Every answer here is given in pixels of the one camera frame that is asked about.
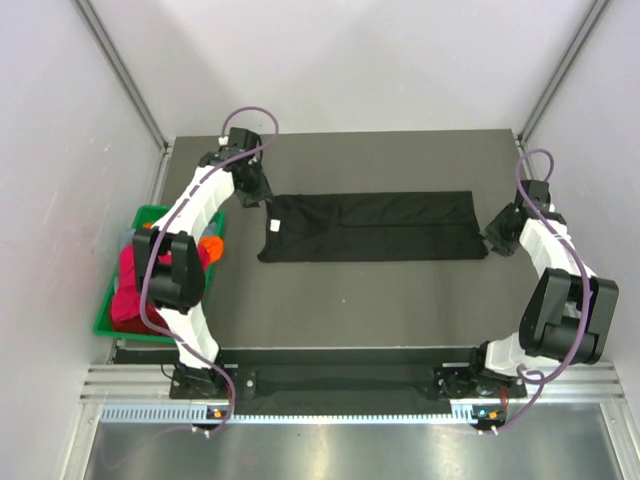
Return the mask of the black t shirt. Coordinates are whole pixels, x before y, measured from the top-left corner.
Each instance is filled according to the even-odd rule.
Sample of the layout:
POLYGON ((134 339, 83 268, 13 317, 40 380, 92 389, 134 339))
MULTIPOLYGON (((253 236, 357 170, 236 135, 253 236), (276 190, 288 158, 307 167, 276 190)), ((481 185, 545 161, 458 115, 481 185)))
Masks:
POLYGON ((472 193, 278 195, 266 205, 263 263, 482 260, 472 193))

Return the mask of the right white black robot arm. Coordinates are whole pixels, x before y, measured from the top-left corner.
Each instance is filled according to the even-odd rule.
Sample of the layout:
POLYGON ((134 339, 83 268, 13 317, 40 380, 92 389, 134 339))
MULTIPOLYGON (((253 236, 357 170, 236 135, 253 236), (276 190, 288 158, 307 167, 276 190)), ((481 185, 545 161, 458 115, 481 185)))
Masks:
POLYGON ((519 329, 475 349, 466 380, 488 396, 521 381, 518 368, 558 367, 579 343, 570 363, 600 361, 619 297, 616 282, 581 266, 564 217, 554 210, 545 181, 524 180, 513 202, 492 220, 483 237, 492 251, 508 257, 522 248, 538 275, 519 329))

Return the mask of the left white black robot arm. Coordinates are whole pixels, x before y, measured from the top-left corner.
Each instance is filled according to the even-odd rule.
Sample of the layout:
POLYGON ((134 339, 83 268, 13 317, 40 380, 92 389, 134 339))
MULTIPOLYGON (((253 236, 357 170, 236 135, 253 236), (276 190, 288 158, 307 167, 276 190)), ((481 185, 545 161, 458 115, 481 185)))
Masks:
POLYGON ((220 347, 206 324, 206 273, 198 244, 230 197, 237 196, 244 207, 272 197, 260 157, 264 148, 257 133, 231 128, 219 139, 219 149, 201 158, 170 210, 132 237, 141 320, 174 340, 179 362, 194 370, 192 384, 209 397, 224 390, 228 375, 216 364, 220 347))

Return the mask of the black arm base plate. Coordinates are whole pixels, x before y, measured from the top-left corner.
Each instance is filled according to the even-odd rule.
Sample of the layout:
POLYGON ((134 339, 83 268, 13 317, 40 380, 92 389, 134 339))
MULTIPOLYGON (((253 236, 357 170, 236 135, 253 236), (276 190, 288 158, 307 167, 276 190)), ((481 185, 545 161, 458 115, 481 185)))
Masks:
POLYGON ((524 383, 484 367, 483 347, 224 348, 236 385, 270 389, 414 388, 429 399, 515 400, 524 383))

